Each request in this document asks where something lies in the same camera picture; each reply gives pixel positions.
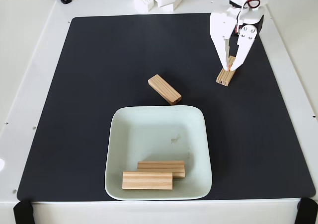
black work surface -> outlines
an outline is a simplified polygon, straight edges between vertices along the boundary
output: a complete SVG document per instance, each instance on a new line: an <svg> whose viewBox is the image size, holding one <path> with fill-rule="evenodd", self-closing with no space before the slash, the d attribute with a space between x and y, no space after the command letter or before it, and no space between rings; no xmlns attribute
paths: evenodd
<svg viewBox="0 0 318 224"><path fill-rule="evenodd" d="M148 85L155 74L205 117L213 182L203 199L313 196L260 39L228 87L216 83L221 68L209 14L73 19L18 198L114 200L104 187L111 119L121 107L168 105Z"/></svg>

cable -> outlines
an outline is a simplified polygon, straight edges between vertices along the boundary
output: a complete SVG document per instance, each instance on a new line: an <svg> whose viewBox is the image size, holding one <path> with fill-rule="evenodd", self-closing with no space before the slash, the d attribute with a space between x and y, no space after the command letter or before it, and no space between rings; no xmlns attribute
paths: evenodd
<svg viewBox="0 0 318 224"><path fill-rule="evenodd" d="M257 1L258 4L255 5L255 6L251 6L251 5L250 5L250 2L252 2L252 1ZM242 7L240 8L240 11L239 11L239 13L238 13L238 15L237 15L237 25L236 25L236 27L235 27L235 33L236 33L236 34L239 32L239 18L240 18L240 15L241 15L241 13L242 13L242 11L243 11L243 9L244 9L244 6L245 6L246 4L247 4L250 8L255 9L255 8L259 7L259 5L260 5L260 0L246 0L246 1L244 2L244 4L243 4Z"/></svg>

wooden block on mat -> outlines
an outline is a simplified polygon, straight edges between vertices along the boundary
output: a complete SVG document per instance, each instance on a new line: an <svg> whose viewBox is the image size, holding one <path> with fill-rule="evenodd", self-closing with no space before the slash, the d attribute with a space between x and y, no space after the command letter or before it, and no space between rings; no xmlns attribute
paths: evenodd
<svg viewBox="0 0 318 224"><path fill-rule="evenodd" d="M230 56L229 63L228 63L229 66L231 66L233 64L234 60L235 60L235 57ZM217 83L222 84L224 86L228 86L235 71L236 70L228 72L228 71L225 71L224 69L222 69L220 74L217 77Z"/></svg>
<svg viewBox="0 0 318 224"><path fill-rule="evenodd" d="M148 84L156 90L170 105L181 101L181 95L158 74L148 80Z"/></svg>
<svg viewBox="0 0 318 224"><path fill-rule="evenodd" d="M172 189L172 173L126 171L123 189Z"/></svg>
<svg viewBox="0 0 318 224"><path fill-rule="evenodd" d="M139 161L139 172L172 172L173 178L184 178L184 161Z"/></svg>

white table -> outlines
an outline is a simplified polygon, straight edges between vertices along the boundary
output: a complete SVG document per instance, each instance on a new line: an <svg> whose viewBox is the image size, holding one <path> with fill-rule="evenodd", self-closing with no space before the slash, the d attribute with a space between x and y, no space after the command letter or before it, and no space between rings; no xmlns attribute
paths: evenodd
<svg viewBox="0 0 318 224"><path fill-rule="evenodd" d="M183 0L175 13L211 12L219 3L222 0ZM317 71L311 58L317 50L314 42L318 35L314 29L318 16L308 15L306 11L315 6L317 0L270 0L271 14L266 12L260 36L317 187L318 123L313 118L310 102L318 110L318 96L312 86L317 82L311 80ZM73 0L68 5L59 0L0 0L0 8L3 7L0 11L0 62L6 66L1 66L0 72L6 73L0 73L0 94L9 99L0 103L0 108L5 110L3 123L8 123L0 133L0 158L5 161L0 171L0 221L14 223L12 207L17 199L12 191L18 188L70 21L78 16L137 12L133 0ZM156 7L150 13L162 13L162 10ZM33 206L36 223L46 224L292 224L298 200L37 203Z"/></svg>

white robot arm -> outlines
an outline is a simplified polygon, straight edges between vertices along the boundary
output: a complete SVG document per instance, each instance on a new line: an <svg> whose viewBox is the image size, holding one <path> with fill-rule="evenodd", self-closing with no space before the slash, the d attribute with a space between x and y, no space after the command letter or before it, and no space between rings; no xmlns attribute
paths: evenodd
<svg viewBox="0 0 318 224"><path fill-rule="evenodd" d="M260 32L264 5L268 0L228 1L229 5L211 13L210 34L223 68L226 71L234 71L243 64ZM229 67L229 41L233 36L238 36L238 51L233 65Z"/></svg>

